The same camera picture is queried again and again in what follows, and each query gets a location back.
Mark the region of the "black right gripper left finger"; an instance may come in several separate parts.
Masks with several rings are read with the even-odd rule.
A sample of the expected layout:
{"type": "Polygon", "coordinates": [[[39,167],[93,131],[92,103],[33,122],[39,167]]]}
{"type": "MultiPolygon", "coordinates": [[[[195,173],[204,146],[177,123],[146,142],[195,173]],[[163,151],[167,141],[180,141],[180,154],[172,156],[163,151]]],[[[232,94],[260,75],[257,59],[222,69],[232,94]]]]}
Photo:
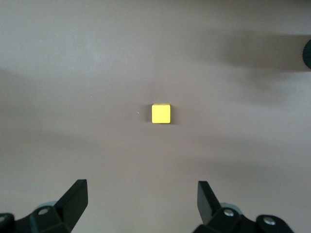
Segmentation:
{"type": "Polygon", "coordinates": [[[24,218],[1,213],[2,233],[70,233],[88,205],[87,180],[77,180],[54,204],[35,209],[24,218]]]}

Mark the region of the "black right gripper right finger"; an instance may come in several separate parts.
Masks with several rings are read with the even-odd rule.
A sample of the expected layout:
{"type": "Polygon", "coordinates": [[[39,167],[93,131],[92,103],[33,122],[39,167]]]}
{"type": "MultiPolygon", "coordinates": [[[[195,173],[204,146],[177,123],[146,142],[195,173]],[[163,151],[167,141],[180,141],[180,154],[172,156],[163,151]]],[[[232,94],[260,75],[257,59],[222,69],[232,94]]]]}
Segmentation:
{"type": "Polygon", "coordinates": [[[240,209],[231,204],[221,204],[207,181],[197,186],[197,207],[202,224],[195,233],[292,233],[293,230],[281,218],[259,215],[249,220],[240,209]]]}

